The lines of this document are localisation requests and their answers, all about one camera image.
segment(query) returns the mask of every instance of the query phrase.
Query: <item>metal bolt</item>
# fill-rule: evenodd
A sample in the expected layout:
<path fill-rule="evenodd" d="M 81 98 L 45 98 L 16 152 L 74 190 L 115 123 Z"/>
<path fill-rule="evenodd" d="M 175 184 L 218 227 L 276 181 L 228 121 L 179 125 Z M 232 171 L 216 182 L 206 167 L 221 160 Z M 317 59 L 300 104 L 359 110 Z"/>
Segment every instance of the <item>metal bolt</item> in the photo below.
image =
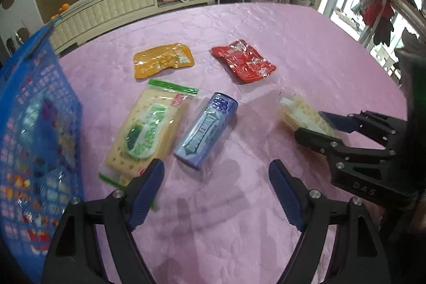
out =
<path fill-rule="evenodd" d="M 310 192 L 309 192 L 309 195 L 310 195 L 310 197 L 311 198 L 313 198 L 313 199 L 319 199 L 320 197 L 321 197 L 321 193 L 318 191 L 318 190 L 311 190 Z"/>
<path fill-rule="evenodd" d="M 352 202 L 354 203 L 354 205 L 361 206 L 363 204 L 363 199 L 361 199 L 360 197 L 354 196 L 352 198 Z"/>
<path fill-rule="evenodd" d="M 70 200 L 72 205 L 78 205 L 81 202 L 81 197 L 79 196 L 74 196 L 71 200 Z"/>
<path fill-rule="evenodd" d="M 123 196 L 124 196 L 124 190 L 123 190 L 123 189 L 117 189 L 117 190 L 114 190 L 114 191 L 112 192 L 112 196 L 113 196 L 115 199 L 119 199 L 119 198 L 121 198 L 121 197 L 123 197 Z"/>

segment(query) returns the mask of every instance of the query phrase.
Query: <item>yellow bag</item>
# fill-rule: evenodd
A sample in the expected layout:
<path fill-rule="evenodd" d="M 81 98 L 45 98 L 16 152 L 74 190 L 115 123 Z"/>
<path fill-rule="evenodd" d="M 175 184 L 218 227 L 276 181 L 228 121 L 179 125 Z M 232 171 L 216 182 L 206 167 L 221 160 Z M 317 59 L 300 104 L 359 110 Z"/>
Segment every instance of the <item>yellow bag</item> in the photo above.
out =
<path fill-rule="evenodd" d="M 155 75 L 165 68 L 184 68 L 194 65 L 194 58 L 187 45 L 171 44 L 138 52 L 133 57 L 135 79 Z"/>

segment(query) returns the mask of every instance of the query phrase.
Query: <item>red snack bag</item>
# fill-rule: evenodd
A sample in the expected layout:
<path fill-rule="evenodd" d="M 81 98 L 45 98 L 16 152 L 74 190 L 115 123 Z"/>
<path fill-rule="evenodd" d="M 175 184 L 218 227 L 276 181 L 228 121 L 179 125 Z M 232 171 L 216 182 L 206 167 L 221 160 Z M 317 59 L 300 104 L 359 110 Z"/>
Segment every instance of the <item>red snack bag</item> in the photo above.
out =
<path fill-rule="evenodd" d="M 263 58 L 244 40 L 237 40 L 228 46 L 213 47 L 212 54 L 225 60 L 231 70 L 244 82 L 262 80 L 276 70 L 276 66 Z"/>

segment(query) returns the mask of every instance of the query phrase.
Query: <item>table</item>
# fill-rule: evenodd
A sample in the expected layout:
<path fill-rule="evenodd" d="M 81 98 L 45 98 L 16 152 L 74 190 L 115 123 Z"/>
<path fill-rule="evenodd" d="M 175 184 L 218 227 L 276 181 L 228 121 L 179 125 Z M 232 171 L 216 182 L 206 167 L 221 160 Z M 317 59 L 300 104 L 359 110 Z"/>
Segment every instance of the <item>table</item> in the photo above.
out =
<path fill-rule="evenodd" d="M 238 84 L 210 53 L 213 46 L 245 39 L 277 66 L 263 81 Z M 63 57 L 60 63 L 83 104 L 81 134 L 86 200 L 113 188 L 98 169 L 119 127 L 147 81 L 135 81 L 133 55 L 150 47 L 187 44 L 195 65 L 156 75 L 199 87 L 188 122 L 213 92 L 239 102 L 237 120 L 196 172 L 170 155 L 166 178 L 150 212 L 133 235 L 158 284 L 276 283 L 300 233 L 291 226 L 268 179 L 268 165 L 281 159 L 309 189 L 348 201 L 330 184 L 325 160 L 296 144 L 282 125 L 278 102 L 297 92 L 319 110 L 340 114 L 361 109 L 405 118 L 402 92 L 373 57 L 315 10 L 295 5 L 242 3 L 165 13 L 109 32 Z M 352 146 L 370 146 L 361 135 Z M 378 209 L 368 206 L 374 216 Z M 119 282 L 105 232 L 99 242 L 109 279 Z M 316 280 L 324 278 L 333 247 L 330 227 Z"/>

